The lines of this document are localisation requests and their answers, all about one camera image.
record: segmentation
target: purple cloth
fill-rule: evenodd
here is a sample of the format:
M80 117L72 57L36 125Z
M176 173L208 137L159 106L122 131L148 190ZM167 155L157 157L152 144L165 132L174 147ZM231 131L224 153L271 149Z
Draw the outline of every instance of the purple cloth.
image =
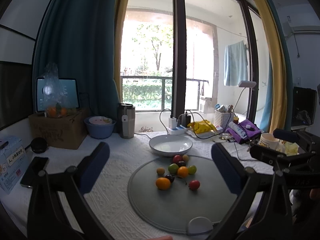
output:
M250 131L245 128L245 126L249 124L251 128L254 129L254 131ZM233 138L236 139L237 143L243 144L247 142L249 139L255 138L257 135L261 134L261 131L258 127L256 127L252 122L250 122L248 119L242 121L240 124L238 123L237 126L243 130L246 134L247 137L242 139L235 131L233 131L230 127L226 129L226 132L231 133Z

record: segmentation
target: red fruit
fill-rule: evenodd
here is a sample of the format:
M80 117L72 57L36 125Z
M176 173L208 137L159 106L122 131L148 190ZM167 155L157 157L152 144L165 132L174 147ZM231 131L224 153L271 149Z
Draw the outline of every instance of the red fruit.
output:
M200 182L198 180L192 180L189 183L189 189L197 190L200 187Z
M182 157L180 155L175 155L172 159L172 163L177 163L182 161Z

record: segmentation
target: white woven basket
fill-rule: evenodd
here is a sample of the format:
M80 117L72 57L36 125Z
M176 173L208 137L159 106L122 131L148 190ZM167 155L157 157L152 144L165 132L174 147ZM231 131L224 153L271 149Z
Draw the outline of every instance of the white woven basket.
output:
M223 129L233 121L235 113L220 113L217 110L214 111L214 126L220 125Z

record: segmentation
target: towel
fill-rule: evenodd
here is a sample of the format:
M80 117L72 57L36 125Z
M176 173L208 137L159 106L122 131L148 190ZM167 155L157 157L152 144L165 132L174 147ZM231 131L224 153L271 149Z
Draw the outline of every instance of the towel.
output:
M248 80L247 47L243 41L226 46L224 52L225 86L237 86L241 80Z

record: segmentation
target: mug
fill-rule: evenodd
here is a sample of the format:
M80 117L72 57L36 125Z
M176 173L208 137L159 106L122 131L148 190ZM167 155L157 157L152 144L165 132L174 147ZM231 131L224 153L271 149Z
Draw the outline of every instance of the mug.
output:
M274 138L271 133L266 132L261 134L259 145L276 150L278 152L285 152L284 145L280 142L279 139Z

